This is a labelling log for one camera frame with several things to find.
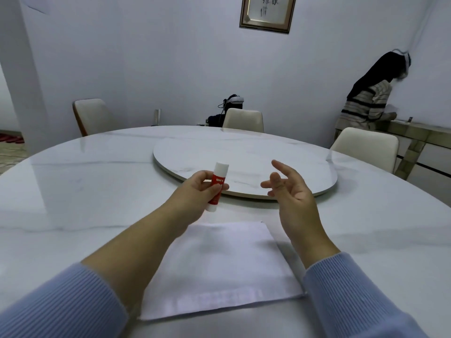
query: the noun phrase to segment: woman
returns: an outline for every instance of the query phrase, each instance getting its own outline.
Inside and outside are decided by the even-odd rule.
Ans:
[[[347,97],[345,107],[335,125],[335,140],[347,127],[375,130],[375,121],[392,121],[396,113],[384,113],[392,92],[390,82],[404,79],[412,64],[409,53],[388,52],[359,79]]]
[[[304,285],[326,334],[426,337],[332,243],[315,198],[296,170],[272,164],[286,179],[274,172],[261,186],[279,202],[282,227],[307,268]],[[195,173],[160,208],[0,314],[0,337],[117,337],[168,247],[221,190],[205,181],[212,175]]]

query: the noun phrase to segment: marble tabletop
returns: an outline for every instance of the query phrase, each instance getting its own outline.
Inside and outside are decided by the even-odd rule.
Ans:
[[[213,170],[216,162],[229,165],[225,194],[271,199],[260,187],[276,171],[271,160],[296,169],[315,196],[326,193],[337,181],[331,162],[311,152],[309,144],[284,142],[252,131],[221,128],[184,133],[159,141],[153,156],[168,173],[181,180],[201,169]]]
[[[156,142],[208,127],[143,127],[65,142],[0,176],[0,311],[161,205],[180,181],[157,166]],[[328,150],[304,145],[325,159]],[[338,181],[317,197],[324,227],[431,337],[451,332],[451,208],[398,177],[333,153]],[[303,268],[277,203],[223,196],[200,221],[263,221],[295,274]],[[139,323],[132,337],[321,337],[308,299]]]

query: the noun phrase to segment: floor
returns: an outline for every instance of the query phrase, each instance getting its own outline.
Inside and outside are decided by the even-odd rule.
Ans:
[[[0,175],[27,157],[25,144],[0,142]]]

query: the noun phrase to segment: red label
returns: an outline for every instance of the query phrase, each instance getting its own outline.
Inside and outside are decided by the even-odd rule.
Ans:
[[[211,177],[211,185],[212,186],[215,184],[224,185],[224,181],[226,181],[226,178],[221,178],[221,177],[218,177],[215,175],[213,175],[213,177]],[[219,191],[219,193],[208,203],[211,205],[217,205],[219,203],[219,198],[221,197],[221,192],[222,192],[222,187],[221,187],[221,191]]]

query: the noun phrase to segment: white chair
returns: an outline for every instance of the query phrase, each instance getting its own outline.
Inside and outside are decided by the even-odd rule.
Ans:
[[[330,149],[393,173],[398,147],[396,136],[349,127],[341,132]]]
[[[75,101],[72,108],[82,136],[121,129],[100,98]]]
[[[263,115],[256,110],[230,108],[224,119],[223,128],[241,129],[264,133]]]

